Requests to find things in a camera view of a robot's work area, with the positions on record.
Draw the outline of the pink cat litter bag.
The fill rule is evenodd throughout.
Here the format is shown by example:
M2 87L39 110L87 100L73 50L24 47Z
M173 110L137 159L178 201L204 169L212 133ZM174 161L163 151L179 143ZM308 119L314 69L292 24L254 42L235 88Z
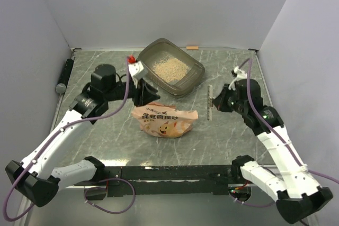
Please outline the pink cat litter bag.
M135 107L132 116L139 122L140 129L149 135L161 138L178 138L193 128L198 112L177 110L174 105L149 103Z

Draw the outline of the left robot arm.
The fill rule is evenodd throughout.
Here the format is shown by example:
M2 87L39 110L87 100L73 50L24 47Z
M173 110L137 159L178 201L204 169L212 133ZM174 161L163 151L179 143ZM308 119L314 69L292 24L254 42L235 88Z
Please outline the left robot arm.
M144 77L148 69L141 62L127 64L126 81L118 78L115 67L102 64L95 68L91 80L70 104L64 117L46 139L20 162L10 161L5 171L12 187L38 207L48 204L60 191L68 186L89 181L93 185L104 180L104 164L94 157L67 166L56 165L72 142L97 120L113 116L107 114L109 102L126 103L132 99L134 106L144 106L160 98L157 89Z

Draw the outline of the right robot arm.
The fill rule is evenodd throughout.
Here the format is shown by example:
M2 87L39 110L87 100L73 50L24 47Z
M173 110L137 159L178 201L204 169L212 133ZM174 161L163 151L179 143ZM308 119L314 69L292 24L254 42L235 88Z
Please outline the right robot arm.
M249 155L232 161L231 176L238 183L247 180L264 191L275 201L286 222L294 224L314 214L333 198L331 190L322 187L302 162L276 109L263 103L257 81L241 79L231 85L224 84L217 97L208 96L208 108L241 115L267 149L280 178Z

